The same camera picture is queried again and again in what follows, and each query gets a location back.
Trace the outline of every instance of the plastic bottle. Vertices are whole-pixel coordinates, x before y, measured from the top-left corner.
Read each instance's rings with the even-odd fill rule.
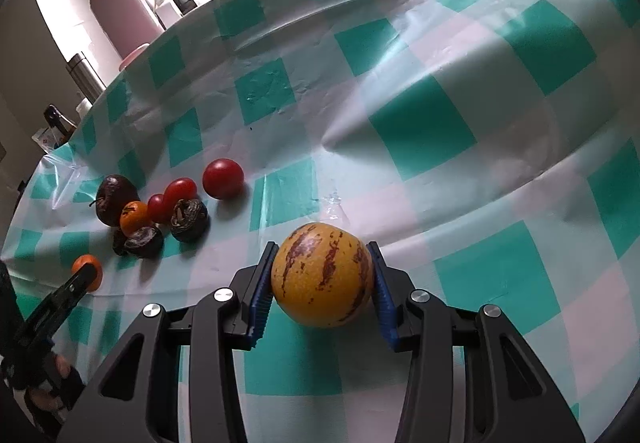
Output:
[[[120,58],[164,31],[145,0],[89,0],[89,5]]]

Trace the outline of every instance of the yellow fruit with purple stripes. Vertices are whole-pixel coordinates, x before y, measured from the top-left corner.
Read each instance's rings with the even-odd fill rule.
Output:
[[[331,225],[308,223],[282,243],[271,268],[273,296],[293,320],[329,328],[351,320],[373,289],[364,243]]]

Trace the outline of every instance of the checkered tablecloth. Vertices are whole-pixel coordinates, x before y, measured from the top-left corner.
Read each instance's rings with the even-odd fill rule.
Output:
[[[148,302],[195,303],[325,220],[450,305],[500,305],[594,441],[640,375],[639,20],[636,0],[213,0],[41,161],[2,252],[20,305],[101,259],[58,334],[90,376]],[[250,191],[207,200],[202,246],[113,254],[88,206],[105,174],[146,199],[222,156]],[[371,308],[312,330],[274,305],[236,354],[249,440],[393,441],[407,371]]]

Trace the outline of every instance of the cherry tomato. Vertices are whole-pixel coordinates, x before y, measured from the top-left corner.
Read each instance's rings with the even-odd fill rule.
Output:
[[[193,199],[198,196],[198,188],[193,179],[180,178],[172,181],[164,189],[164,210],[171,217],[174,213],[175,203],[181,199]]]
[[[169,219],[171,219],[171,214],[167,213],[164,206],[164,196],[162,194],[153,194],[146,204],[146,209],[149,218],[154,223],[165,225],[169,222]]]
[[[202,187],[212,198],[231,199],[236,197],[244,185],[244,172],[235,161],[216,159],[207,165],[202,175]]]

